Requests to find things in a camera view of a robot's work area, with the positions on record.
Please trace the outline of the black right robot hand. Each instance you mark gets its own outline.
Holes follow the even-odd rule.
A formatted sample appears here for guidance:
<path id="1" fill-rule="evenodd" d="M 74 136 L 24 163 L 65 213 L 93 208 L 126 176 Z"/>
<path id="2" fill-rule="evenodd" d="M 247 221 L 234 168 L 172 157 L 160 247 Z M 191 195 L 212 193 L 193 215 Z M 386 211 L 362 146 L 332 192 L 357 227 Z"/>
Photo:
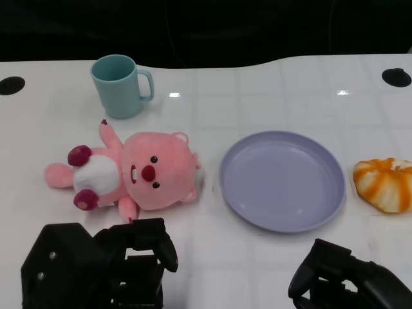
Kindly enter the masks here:
<path id="1" fill-rule="evenodd" d="M 296 308 L 411 308 L 411 290 L 390 270 L 317 238 L 288 287 Z"/>

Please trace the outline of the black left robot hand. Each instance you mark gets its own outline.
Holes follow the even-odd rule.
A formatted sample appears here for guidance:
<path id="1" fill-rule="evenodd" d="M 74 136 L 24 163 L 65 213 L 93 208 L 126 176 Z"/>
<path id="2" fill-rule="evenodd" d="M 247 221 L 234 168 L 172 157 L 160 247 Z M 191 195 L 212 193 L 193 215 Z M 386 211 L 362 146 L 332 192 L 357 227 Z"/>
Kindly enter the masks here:
<path id="1" fill-rule="evenodd" d="M 21 267 L 23 308 L 162 308 L 164 271 L 178 256 L 162 218 L 91 236 L 80 223 L 45 225 Z"/>

